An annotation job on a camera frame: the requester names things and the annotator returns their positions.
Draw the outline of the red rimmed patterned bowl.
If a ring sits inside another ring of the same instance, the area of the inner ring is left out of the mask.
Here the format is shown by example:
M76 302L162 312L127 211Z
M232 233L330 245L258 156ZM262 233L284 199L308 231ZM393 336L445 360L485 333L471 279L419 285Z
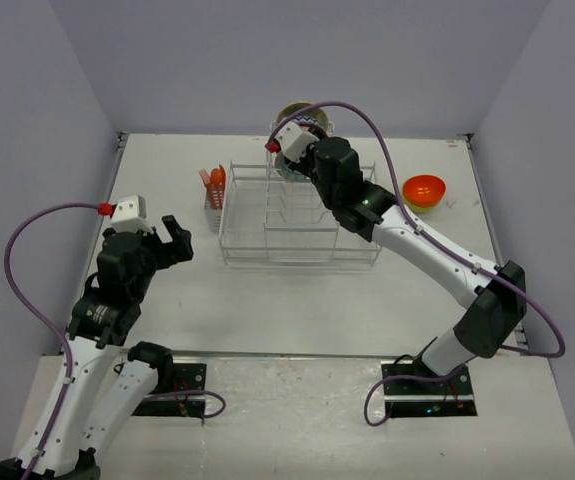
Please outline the red rimmed patterned bowl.
M317 139L323 139L323 138L327 138L327 137L328 137L326 131L325 131L323 128L317 126L317 125L310 125L310 126L308 126L308 127L307 127L307 131L308 131L309 133L311 133L312 135L314 135Z

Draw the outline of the yellow patterned bowl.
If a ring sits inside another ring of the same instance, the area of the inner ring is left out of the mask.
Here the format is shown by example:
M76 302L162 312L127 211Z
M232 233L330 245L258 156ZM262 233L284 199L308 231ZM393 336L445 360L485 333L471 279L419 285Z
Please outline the yellow patterned bowl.
M282 153L277 153L274 158L274 168L276 172L287 182L307 183L309 178L300 172L291 170L287 165L287 160Z

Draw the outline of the orange bowl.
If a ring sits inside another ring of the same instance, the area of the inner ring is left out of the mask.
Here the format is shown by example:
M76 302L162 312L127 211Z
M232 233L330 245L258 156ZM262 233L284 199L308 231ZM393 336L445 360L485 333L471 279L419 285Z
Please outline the orange bowl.
M408 178L402 187L404 197L417 199L430 199L441 197L443 199L447 187L443 179L430 174L416 175Z

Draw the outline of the lime green bowl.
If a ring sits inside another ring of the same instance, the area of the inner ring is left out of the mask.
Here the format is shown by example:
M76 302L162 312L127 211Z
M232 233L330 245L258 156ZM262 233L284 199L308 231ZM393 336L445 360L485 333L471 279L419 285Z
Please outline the lime green bowl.
M434 210L442 200L441 197L432 197L430 199L403 198L405 205L416 214L424 214Z

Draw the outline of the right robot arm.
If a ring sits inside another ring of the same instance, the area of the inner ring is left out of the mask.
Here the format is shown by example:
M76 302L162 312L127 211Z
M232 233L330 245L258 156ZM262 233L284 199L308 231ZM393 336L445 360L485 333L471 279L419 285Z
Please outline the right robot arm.
M514 291L525 286L519 265L498 266L439 235L393 193L364 179L358 153L343 138L281 134L277 148L289 169L311 180L344 229L402 256L464 308L463 317L416 357L413 380L421 391L434 393L456 367L495 355L526 314L525 300Z

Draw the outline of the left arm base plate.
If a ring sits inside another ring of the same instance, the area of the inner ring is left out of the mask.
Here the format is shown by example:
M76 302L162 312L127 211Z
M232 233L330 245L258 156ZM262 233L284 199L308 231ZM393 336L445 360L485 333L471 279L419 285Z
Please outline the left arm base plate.
M173 377L165 392L185 392L203 390L206 382L207 365L205 363L175 363ZM204 396L176 395L142 402L133 412L136 417L198 418L205 414Z

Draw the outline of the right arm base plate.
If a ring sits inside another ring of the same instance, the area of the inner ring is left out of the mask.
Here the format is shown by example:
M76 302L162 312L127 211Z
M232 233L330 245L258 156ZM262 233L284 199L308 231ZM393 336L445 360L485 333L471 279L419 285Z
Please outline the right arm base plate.
M467 367L443 383L398 380L383 385L386 414L398 418L475 417L478 415Z

